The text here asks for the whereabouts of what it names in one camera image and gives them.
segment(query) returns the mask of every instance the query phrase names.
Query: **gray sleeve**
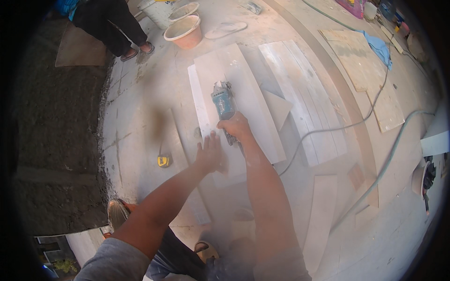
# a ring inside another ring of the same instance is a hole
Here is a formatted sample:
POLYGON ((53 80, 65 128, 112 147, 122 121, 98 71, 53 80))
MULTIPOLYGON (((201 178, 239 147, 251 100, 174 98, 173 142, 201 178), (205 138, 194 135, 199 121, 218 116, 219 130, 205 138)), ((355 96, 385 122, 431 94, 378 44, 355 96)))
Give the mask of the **gray sleeve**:
POLYGON ((253 269, 255 281, 311 281, 300 247, 290 248, 257 264, 253 269))
POLYGON ((142 281, 150 259, 116 238, 108 238, 88 260, 74 281, 142 281))

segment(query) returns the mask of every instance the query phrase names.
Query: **blue cloth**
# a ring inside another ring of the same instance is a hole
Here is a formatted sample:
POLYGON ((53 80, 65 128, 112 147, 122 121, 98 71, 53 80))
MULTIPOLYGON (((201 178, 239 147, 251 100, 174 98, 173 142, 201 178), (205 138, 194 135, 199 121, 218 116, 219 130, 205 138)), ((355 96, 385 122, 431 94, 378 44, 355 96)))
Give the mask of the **blue cloth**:
POLYGON ((392 70, 392 61, 389 58, 389 49, 386 46, 386 43, 378 37, 368 35, 364 30, 357 31, 364 34, 364 37, 366 38, 371 49, 377 54, 384 65, 386 65, 389 70, 392 70))
POLYGON ((57 0, 54 8, 63 16, 69 16, 73 20, 73 15, 77 9, 78 0, 57 0))

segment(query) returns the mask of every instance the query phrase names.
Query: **forearm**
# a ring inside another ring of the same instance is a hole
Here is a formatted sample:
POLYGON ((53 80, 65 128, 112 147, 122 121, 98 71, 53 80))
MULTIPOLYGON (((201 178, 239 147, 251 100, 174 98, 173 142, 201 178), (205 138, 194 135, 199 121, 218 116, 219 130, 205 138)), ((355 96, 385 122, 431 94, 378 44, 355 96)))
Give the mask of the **forearm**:
POLYGON ((298 246, 283 183, 252 135, 241 142, 247 163, 247 190, 255 215, 258 261, 298 246))
POLYGON ((165 181, 144 198, 112 237, 131 244, 152 259, 169 223, 206 174, 194 162, 165 181))

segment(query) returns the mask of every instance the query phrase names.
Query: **pink object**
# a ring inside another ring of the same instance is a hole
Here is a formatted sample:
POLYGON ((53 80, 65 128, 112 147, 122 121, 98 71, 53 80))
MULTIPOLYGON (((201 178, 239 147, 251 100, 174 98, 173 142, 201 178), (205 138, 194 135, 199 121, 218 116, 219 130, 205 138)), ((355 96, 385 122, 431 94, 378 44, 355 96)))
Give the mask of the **pink object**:
POLYGON ((346 0, 335 0, 338 2, 342 7, 344 7, 347 11, 349 11, 352 15, 354 15, 357 18, 362 19, 364 16, 364 4, 367 2, 367 0, 355 0, 355 3, 351 5, 346 0))
POLYGON ((404 38, 410 33, 410 28, 405 22, 401 22, 400 29, 398 30, 398 34, 401 38, 404 38))

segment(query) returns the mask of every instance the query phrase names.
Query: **orange bucket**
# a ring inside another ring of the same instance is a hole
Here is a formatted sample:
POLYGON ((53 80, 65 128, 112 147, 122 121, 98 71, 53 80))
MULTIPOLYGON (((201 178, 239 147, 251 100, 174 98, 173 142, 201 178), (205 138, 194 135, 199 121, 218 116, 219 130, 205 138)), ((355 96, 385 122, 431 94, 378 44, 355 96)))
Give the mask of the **orange bucket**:
POLYGON ((174 42, 184 50, 197 46, 202 41, 200 17, 198 14, 189 15, 173 23, 164 32, 164 39, 174 42))

